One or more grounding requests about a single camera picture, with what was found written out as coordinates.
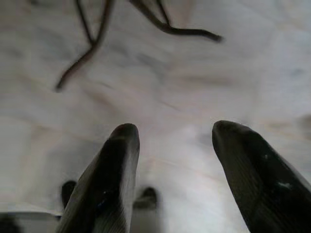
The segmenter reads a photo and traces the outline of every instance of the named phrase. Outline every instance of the floor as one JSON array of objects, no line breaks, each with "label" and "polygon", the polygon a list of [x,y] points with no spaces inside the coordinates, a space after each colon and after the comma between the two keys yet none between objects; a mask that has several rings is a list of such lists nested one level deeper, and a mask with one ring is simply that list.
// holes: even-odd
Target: floor
[{"label": "floor", "polygon": [[[94,27],[101,2],[84,1]],[[118,0],[100,51],[55,93],[88,48],[73,1],[0,1],[0,211],[61,213],[60,185],[125,122],[165,233],[248,232],[212,148],[217,120],[252,127],[311,182],[311,1],[165,4],[174,26],[225,41],[164,34]],[[53,232],[48,218],[20,219]]]}]

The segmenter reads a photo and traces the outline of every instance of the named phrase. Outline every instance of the white marble floor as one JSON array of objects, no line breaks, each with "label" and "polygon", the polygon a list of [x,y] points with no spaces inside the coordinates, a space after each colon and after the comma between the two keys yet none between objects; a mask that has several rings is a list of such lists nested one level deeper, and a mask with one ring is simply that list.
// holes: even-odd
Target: white marble floor
[{"label": "white marble floor", "polygon": [[[84,1],[94,26],[101,2]],[[212,148],[217,120],[257,130],[311,182],[311,1],[165,4],[174,25],[225,41],[164,34],[118,0],[98,54],[55,93],[88,47],[73,1],[0,1],[0,211],[61,212],[61,183],[125,122],[165,233],[248,232]]]}]

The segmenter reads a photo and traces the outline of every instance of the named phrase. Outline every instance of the marble floor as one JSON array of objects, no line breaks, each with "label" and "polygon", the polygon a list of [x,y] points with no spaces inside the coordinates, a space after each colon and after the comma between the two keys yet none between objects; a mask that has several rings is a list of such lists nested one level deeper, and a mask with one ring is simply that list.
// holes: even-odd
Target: marble floor
[{"label": "marble floor", "polygon": [[[83,1],[94,29],[102,2]],[[164,233],[248,232],[212,148],[217,120],[252,127],[311,182],[311,1],[164,2],[174,26],[225,41],[164,34],[118,0],[99,52],[55,93],[88,48],[73,0],[0,1],[1,212],[61,213],[60,185],[125,122],[139,129],[137,189],[160,192]],[[26,231],[56,224],[20,218]]]}]

